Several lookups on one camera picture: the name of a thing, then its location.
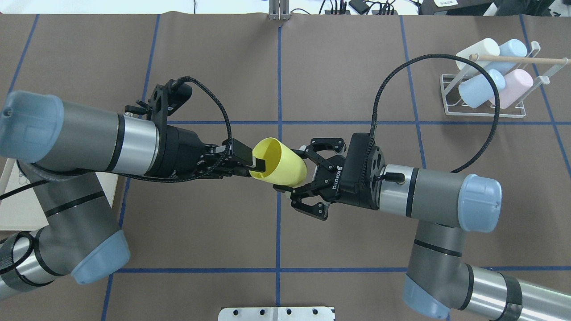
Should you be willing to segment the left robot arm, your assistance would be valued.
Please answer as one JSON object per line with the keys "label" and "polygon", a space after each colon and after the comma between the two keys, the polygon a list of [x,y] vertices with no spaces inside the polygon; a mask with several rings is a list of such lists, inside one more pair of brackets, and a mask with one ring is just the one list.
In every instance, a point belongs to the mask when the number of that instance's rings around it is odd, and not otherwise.
{"label": "left robot arm", "polygon": [[228,138],[204,144],[170,126],[190,99],[184,85],[157,86],[132,116],[26,91],[8,94],[1,112],[1,155],[16,159],[48,221],[1,242],[1,299],[34,291],[56,278],[97,282],[130,259],[126,237],[98,180],[115,173],[139,180],[249,177],[269,168],[250,148]]}

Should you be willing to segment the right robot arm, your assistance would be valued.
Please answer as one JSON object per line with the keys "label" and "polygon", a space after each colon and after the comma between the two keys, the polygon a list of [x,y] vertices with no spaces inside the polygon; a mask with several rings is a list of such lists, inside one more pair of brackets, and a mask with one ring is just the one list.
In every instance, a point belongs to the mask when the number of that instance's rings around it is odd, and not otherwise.
{"label": "right robot arm", "polygon": [[312,182],[274,185],[298,212],[321,221],[334,203],[418,221],[402,299],[426,317],[452,309],[490,321],[568,321],[570,295],[463,262],[469,232],[491,232],[501,211],[498,181],[387,164],[374,132],[314,138],[294,155],[316,164]]}

